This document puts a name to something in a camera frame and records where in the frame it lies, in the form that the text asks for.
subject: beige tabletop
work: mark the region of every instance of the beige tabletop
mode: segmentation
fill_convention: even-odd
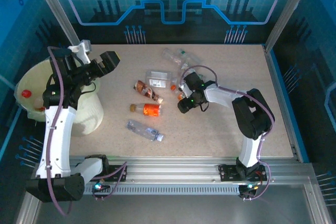
[[[178,99],[170,90],[154,89],[164,98],[162,115],[152,118],[130,112],[131,103],[152,103],[133,90],[137,80],[145,81],[149,69],[177,72],[176,66],[161,57],[162,50],[183,48],[198,55],[215,70],[218,83],[232,89],[261,91],[276,118],[267,137],[263,157],[292,157],[278,100],[261,45],[92,45],[91,59],[105,51],[120,56],[117,68],[101,78],[98,92],[104,108],[101,125],[91,134],[72,137],[70,155],[108,156],[210,156],[236,157],[243,142],[233,110],[211,103],[206,112],[195,108],[182,114]],[[199,70],[207,80],[212,73]],[[134,119],[164,134],[162,142],[152,142],[125,128]]]

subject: white label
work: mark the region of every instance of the white label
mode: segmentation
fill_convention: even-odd
[[[149,85],[157,88],[165,88],[166,81],[149,79]]]

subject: trash bin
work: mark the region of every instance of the trash bin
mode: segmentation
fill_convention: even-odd
[[[40,107],[43,106],[42,94],[46,90],[47,81],[53,73],[49,59],[32,67],[16,85],[14,96],[17,102],[28,112],[28,118],[38,122],[45,122],[45,113]],[[94,81],[96,90],[80,96],[78,101],[75,121],[72,125],[71,135],[81,136],[93,132],[103,120],[104,111],[97,92],[100,88],[100,80]],[[93,84],[84,86],[82,92],[93,90]],[[22,91],[31,91],[31,96],[25,98]]]

